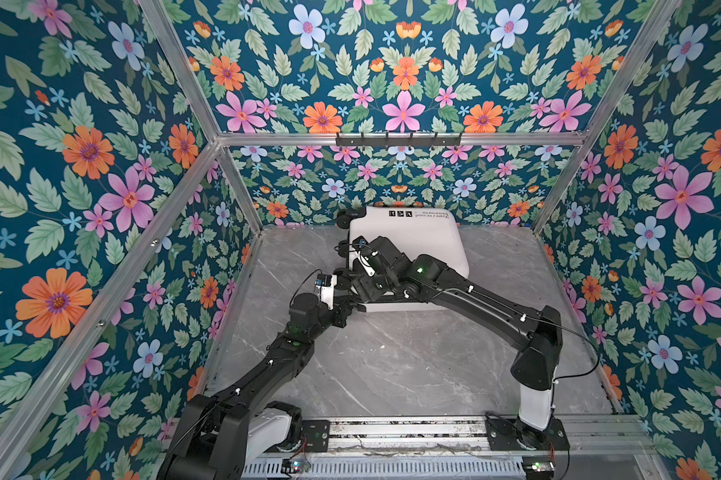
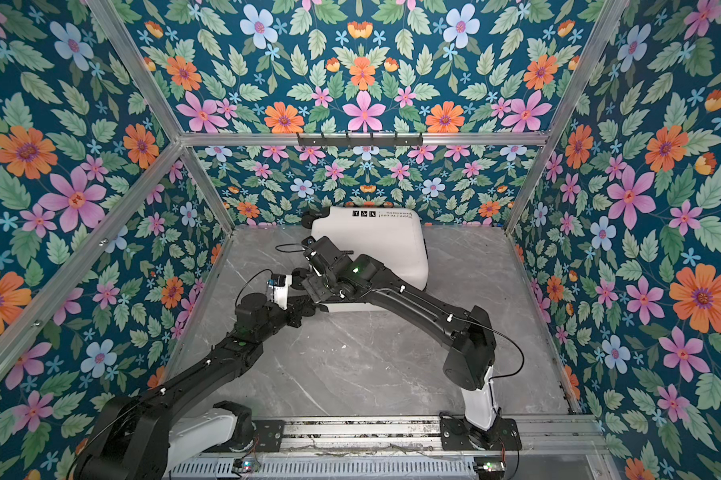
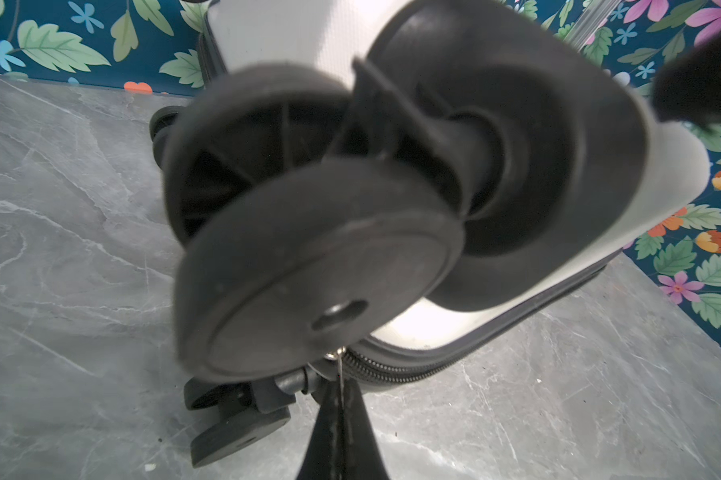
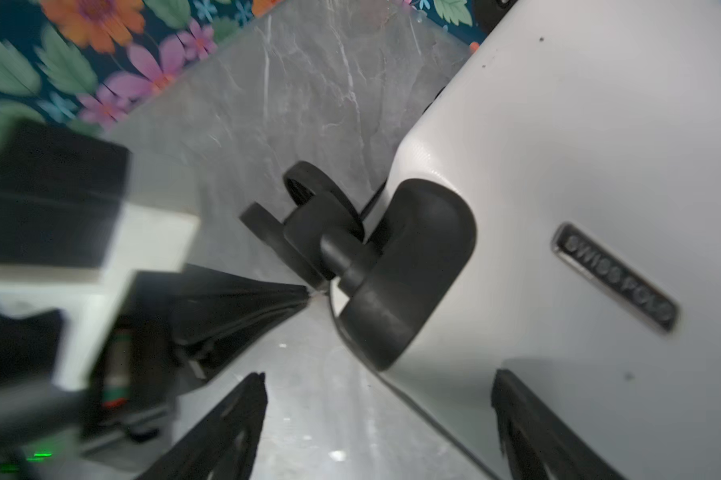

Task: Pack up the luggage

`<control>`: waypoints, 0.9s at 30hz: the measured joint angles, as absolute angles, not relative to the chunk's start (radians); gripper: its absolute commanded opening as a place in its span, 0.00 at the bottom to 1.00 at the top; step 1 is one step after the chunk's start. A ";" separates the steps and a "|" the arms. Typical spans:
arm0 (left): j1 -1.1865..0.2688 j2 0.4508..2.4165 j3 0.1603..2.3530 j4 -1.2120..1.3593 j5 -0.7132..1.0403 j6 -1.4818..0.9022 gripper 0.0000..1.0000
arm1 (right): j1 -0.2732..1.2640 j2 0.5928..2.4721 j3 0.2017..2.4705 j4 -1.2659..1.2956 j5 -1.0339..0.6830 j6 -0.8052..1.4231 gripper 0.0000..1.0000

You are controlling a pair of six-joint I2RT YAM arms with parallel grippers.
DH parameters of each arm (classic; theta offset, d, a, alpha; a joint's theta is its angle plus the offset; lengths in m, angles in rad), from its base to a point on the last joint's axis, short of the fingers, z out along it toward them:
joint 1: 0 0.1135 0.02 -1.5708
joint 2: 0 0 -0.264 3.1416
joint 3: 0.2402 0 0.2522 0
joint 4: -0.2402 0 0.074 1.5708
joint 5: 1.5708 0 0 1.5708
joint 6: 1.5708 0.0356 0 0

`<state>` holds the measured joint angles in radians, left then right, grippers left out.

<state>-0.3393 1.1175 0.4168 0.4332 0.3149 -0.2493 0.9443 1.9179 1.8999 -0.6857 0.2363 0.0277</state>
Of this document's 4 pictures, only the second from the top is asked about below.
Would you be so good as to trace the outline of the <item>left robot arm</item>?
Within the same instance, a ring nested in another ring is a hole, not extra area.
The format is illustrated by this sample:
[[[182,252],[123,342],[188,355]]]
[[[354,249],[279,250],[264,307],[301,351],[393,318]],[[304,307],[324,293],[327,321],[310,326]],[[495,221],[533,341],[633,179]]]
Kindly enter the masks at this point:
[[[300,327],[316,309],[307,295],[294,296],[284,306],[262,293],[244,296],[236,305],[234,328],[204,358],[144,394],[106,403],[66,478],[160,479],[218,445],[252,449],[258,436],[250,408],[220,401],[198,417],[188,413],[252,369],[266,340],[286,326]]]

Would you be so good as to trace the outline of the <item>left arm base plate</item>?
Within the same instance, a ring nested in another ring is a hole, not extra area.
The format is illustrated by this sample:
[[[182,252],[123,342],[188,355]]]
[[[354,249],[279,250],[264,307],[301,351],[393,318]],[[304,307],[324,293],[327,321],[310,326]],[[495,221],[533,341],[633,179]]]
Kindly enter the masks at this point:
[[[284,420],[246,420],[242,428],[234,432],[230,440],[216,446],[214,451],[226,453],[280,451],[284,440]]]

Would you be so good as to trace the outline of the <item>white hard-shell suitcase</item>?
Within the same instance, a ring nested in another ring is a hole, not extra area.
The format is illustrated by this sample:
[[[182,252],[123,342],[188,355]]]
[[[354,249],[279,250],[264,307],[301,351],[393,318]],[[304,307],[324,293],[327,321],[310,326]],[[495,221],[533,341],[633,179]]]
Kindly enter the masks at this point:
[[[424,291],[428,260],[420,220],[415,212],[401,208],[332,206],[322,211],[320,217],[304,216],[302,224],[312,230],[310,236],[313,238],[330,238],[338,250],[352,259],[368,255]],[[327,312],[384,310],[338,299],[316,304]]]

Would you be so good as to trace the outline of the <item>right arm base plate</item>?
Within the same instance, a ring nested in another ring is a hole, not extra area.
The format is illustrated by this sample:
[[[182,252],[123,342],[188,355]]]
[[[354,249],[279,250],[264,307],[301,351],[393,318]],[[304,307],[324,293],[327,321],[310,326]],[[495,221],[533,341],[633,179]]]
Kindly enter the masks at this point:
[[[463,415],[440,412],[438,421],[441,448],[445,451],[522,450],[514,419],[499,416],[488,430],[472,425]]]

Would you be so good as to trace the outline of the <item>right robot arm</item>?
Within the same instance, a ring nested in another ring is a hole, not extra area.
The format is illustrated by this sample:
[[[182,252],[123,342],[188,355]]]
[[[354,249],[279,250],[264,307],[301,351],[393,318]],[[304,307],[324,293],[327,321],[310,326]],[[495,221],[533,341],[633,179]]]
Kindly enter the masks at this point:
[[[440,301],[365,254],[325,258],[312,252],[306,259],[312,272],[302,286],[315,302],[338,299],[376,306],[436,340],[447,351],[443,374],[461,391],[461,423],[470,442],[487,447],[498,436],[492,431],[500,414],[493,392],[496,339],[484,309],[467,311]]]

